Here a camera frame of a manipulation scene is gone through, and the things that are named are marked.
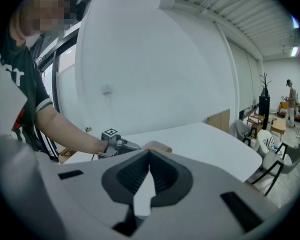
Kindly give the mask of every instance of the forearm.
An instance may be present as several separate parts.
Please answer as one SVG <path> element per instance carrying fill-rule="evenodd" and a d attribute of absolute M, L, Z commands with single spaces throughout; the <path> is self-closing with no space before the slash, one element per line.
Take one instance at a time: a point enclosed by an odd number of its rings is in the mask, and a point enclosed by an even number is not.
<path fill-rule="evenodd" d="M 47 111 L 44 111 L 45 109 L 37 113 L 36 124 L 40 131 L 52 141 L 66 148 L 89 154 L 102 152 L 107 146 L 105 141 L 83 132 L 55 111 L 54 108 L 53 110 L 48 108 Z"/>

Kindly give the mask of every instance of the black t-shirt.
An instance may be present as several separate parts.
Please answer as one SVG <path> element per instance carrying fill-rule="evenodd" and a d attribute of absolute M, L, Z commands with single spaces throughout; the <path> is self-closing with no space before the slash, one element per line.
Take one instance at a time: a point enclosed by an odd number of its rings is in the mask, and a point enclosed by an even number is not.
<path fill-rule="evenodd" d="M 39 110 L 52 104 L 52 101 L 28 47 L 26 44 L 16 46 L 16 41 L 8 30 L 0 43 L 0 56 L 3 68 L 10 72 L 11 79 L 27 97 L 11 129 L 11 136 L 37 150 L 34 140 L 35 116 Z"/>

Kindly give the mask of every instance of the red print on shirt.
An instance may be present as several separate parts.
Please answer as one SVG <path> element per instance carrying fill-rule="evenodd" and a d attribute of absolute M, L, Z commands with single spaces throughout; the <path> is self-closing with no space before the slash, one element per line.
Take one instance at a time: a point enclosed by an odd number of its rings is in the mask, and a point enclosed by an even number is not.
<path fill-rule="evenodd" d="M 21 118 L 23 117 L 25 113 L 25 109 L 23 108 L 21 112 L 19 113 L 18 117 L 15 120 L 14 126 L 12 127 L 12 131 L 15 131 L 16 129 L 19 129 L 21 127 L 21 124 L 19 123 Z"/>

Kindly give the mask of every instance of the brown shirt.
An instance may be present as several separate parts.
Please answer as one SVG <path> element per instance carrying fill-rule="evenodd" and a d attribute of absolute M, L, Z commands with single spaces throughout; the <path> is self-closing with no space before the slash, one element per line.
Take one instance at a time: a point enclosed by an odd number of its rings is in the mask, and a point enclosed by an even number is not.
<path fill-rule="evenodd" d="M 296 105 L 296 89 L 291 87 L 290 88 L 290 94 L 289 94 L 289 98 L 294 98 L 293 100 L 289 100 L 289 108 L 295 108 Z"/>

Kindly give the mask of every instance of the roller blind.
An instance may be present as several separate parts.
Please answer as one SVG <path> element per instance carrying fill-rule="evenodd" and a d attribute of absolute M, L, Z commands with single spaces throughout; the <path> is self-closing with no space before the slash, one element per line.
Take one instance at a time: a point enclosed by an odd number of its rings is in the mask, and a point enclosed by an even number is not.
<path fill-rule="evenodd" d="M 259 96 L 261 95 L 262 88 L 261 88 L 261 79 L 260 79 L 260 72 L 258 69 L 258 62 L 255 58 L 253 58 L 250 54 L 246 53 L 248 58 L 251 77 L 252 77 L 252 88 L 253 88 L 253 105 L 259 103 Z"/>
<path fill-rule="evenodd" d="M 242 111 L 252 106 L 254 102 L 252 75 L 246 52 L 232 42 L 229 42 L 229 45 L 238 76 L 240 101 L 239 110 Z"/>

